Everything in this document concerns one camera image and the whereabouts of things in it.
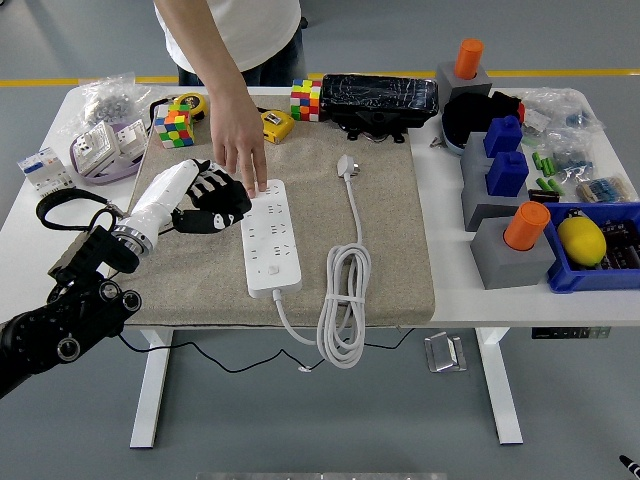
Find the person's right hand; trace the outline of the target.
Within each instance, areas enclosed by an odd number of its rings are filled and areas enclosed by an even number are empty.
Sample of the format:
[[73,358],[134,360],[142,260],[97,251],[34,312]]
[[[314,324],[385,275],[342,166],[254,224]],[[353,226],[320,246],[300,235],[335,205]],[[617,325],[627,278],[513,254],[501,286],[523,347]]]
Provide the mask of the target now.
[[239,172],[253,199],[267,186],[267,161],[261,116],[247,90],[210,92],[210,132],[216,162],[230,174]]

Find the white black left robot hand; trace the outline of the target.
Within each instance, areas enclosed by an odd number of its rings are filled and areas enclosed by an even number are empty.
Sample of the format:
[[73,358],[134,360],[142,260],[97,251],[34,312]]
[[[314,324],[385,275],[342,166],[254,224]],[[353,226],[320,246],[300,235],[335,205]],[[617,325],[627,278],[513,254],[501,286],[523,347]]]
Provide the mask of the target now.
[[252,208],[240,181],[210,160],[187,159],[156,175],[117,229],[151,238],[171,225],[180,233],[218,233]]

